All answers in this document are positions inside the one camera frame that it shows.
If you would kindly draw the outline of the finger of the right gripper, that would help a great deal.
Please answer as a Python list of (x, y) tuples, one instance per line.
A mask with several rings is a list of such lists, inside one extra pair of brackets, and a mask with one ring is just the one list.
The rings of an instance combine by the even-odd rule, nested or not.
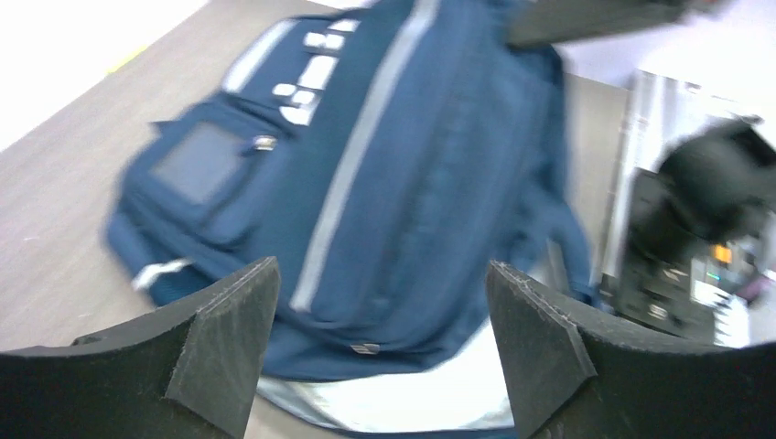
[(537, 1), (512, 18), (506, 40), (513, 48), (531, 48), (638, 32), (709, 11), (708, 1)]

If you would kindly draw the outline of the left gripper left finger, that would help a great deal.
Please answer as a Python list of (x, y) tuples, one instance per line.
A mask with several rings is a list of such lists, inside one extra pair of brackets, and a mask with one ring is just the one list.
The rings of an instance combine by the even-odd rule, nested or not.
[(275, 258), (67, 347), (1, 355), (4, 438), (241, 438), (274, 320)]

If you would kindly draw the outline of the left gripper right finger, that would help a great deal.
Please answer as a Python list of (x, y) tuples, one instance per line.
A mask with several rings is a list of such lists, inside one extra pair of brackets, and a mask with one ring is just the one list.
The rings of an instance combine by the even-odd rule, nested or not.
[(772, 438), (775, 347), (722, 348), (641, 327), (504, 262), (490, 321), (522, 438)]

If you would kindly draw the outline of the navy blue student backpack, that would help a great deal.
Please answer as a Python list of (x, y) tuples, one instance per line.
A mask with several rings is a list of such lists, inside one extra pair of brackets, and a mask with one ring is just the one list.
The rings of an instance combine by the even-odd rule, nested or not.
[(166, 305), (264, 257), (280, 290), (258, 394), (355, 437), (513, 438), (492, 260), (549, 241), (589, 303), (551, 46), (525, 1), (380, 1), (269, 27), (125, 169), (106, 238)]

